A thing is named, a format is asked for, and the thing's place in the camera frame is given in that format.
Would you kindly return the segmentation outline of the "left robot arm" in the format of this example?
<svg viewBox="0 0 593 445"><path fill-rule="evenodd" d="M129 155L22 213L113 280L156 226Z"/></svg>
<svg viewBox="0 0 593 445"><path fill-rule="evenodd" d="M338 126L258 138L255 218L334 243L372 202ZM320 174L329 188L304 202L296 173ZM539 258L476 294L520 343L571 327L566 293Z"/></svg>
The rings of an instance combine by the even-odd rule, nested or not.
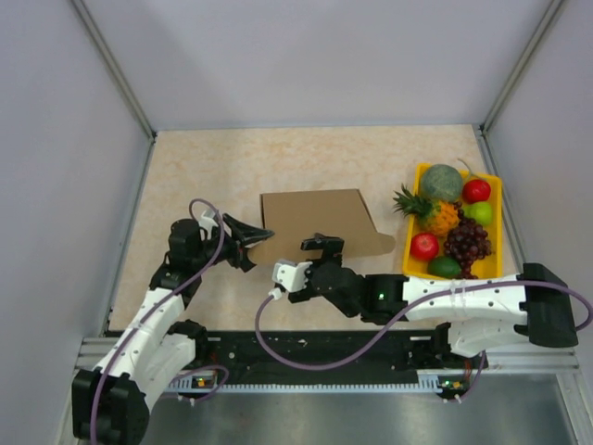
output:
<svg viewBox="0 0 593 445"><path fill-rule="evenodd" d="M206 210L170 227L169 249L151 278L140 309L116 344L71 384L72 429L92 444L138 444L152 409L185 366L200 367L210 354L207 330L179 321L202 283L222 261L254 268L249 248L274 232Z"/></svg>

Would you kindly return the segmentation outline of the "brown cardboard box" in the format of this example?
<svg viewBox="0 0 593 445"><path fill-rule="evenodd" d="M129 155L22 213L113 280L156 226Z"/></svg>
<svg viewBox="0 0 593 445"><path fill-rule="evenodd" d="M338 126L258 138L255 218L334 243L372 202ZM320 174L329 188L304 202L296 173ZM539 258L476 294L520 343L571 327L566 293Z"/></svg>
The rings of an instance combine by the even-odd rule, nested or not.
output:
<svg viewBox="0 0 593 445"><path fill-rule="evenodd" d="M260 214L263 227L274 236L250 249L248 257L257 265L319 258L318 248L301 248L316 234L342 238L347 259L389 254L396 245L393 236L378 231L358 189L262 194Z"/></svg>

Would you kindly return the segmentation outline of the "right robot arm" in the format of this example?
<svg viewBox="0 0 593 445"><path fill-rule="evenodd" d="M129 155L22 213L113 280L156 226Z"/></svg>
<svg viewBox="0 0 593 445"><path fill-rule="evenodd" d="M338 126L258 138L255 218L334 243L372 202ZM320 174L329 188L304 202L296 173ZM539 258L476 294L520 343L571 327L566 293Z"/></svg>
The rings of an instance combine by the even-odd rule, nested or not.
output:
<svg viewBox="0 0 593 445"><path fill-rule="evenodd" d="M316 235L304 250L317 260L278 262L276 284L293 303L322 297L364 323L435 319L432 353L446 367L483 350L529 342L549 349L578 344L566 284L546 266L527 262L520 273L491 279L431 280L404 274L358 274L342 264L343 239Z"/></svg>

